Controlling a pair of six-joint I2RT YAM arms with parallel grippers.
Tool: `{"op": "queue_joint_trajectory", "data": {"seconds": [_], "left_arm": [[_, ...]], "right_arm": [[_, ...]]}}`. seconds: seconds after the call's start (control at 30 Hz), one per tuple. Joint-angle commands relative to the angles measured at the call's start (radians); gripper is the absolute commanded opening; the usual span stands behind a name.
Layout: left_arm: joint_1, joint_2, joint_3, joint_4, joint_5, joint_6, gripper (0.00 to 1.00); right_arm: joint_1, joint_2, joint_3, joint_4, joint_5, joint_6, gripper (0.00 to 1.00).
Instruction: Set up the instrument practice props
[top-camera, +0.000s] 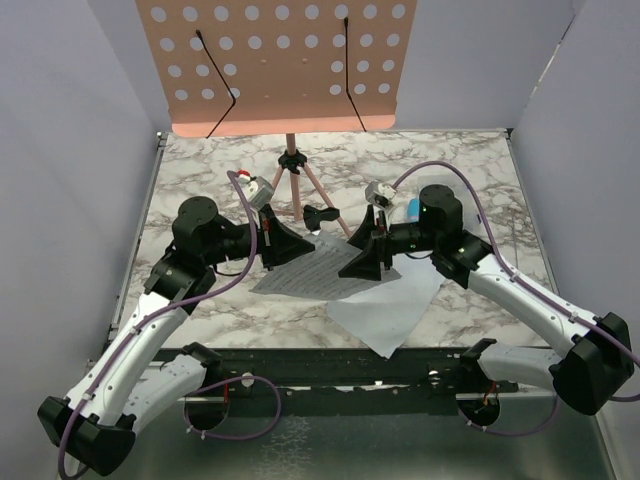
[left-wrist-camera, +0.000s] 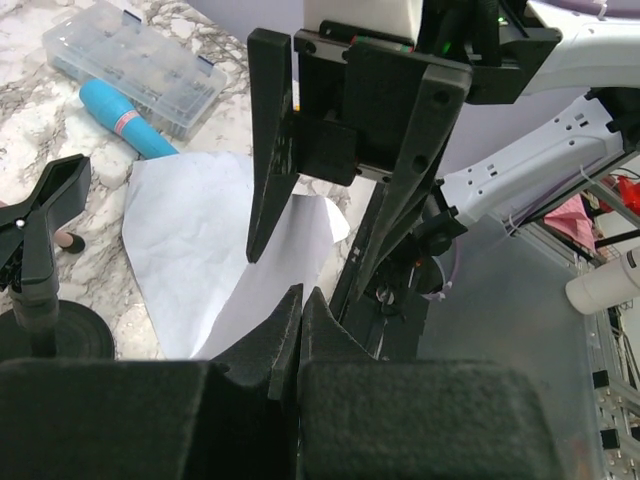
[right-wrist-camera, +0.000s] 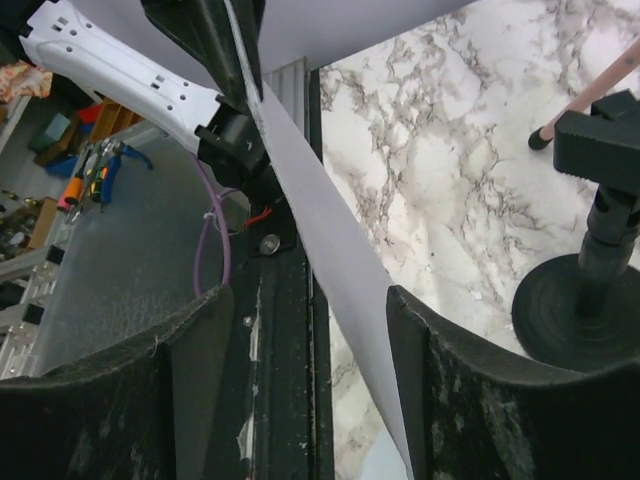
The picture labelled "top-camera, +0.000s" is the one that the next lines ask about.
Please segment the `white paper sheet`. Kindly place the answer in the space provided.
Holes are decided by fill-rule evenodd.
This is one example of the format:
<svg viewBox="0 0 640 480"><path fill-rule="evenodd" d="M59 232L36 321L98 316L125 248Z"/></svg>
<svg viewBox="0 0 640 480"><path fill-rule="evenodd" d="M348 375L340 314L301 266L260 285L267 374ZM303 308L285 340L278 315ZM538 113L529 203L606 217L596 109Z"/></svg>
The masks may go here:
<svg viewBox="0 0 640 480"><path fill-rule="evenodd" d="M327 314L379 356L389 359L410 336L444 277L427 259L394 260L396 280L327 304Z"/></svg>

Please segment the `pink folding music stand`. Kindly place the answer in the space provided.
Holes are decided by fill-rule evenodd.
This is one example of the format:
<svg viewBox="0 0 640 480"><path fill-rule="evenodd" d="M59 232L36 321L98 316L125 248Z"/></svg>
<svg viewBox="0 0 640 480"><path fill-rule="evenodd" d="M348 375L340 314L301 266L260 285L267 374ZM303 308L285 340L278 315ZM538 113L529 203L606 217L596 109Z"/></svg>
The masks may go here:
<svg viewBox="0 0 640 480"><path fill-rule="evenodd" d="M396 120L413 1L140 1L185 138L377 131Z"/></svg>

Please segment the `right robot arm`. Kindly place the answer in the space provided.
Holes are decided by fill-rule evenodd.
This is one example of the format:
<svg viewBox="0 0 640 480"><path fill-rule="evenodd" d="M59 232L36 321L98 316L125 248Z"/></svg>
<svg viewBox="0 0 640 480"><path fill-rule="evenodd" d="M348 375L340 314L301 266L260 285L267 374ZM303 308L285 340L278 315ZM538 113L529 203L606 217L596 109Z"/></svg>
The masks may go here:
<svg viewBox="0 0 640 480"><path fill-rule="evenodd" d="M351 244L360 254L342 278L378 281L399 254L426 251L445 278L500 305L550 346L533 348L482 340L462 357L461 383L481 391L509 381L555 392L575 411L596 414L634 373L627 323L602 317L539 286L503 260L497 249L463 227L463 205L444 185L424 187L415 222L389 224L367 209Z"/></svg>

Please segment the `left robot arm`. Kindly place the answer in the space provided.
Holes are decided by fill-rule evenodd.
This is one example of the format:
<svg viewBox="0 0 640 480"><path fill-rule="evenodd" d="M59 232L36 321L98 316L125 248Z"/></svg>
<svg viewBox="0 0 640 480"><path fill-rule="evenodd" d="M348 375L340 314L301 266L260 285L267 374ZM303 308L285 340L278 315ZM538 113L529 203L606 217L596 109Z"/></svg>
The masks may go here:
<svg viewBox="0 0 640 480"><path fill-rule="evenodd" d="M148 385L139 382L164 342L213 287L215 266L260 259L273 269L315 249L283 225L270 205L256 220L235 225L204 196L180 205L172 235L134 312L102 357L64 397L46 397L37 411L60 452L101 476L123 463L137 434L179 397L210 394L220 385L219 360L199 344L188 346Z"/></svg>

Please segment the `printed sheet music page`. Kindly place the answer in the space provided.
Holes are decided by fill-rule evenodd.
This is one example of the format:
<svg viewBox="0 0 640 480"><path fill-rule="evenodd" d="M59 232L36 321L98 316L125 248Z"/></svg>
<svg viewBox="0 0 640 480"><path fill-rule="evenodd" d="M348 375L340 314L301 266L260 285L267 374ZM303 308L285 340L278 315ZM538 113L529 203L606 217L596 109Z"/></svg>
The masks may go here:
<svg viewBox="0 0 640 480"><path fill-rule="evenodd" d="M394 269L380 281L340 278L338 271L361 251L342 238L321 231L308 234L305 240L315 250L267 273L252 289L260 295L285 295L310 300L333 301L350 297L384 283L399 280Z"/></svg>

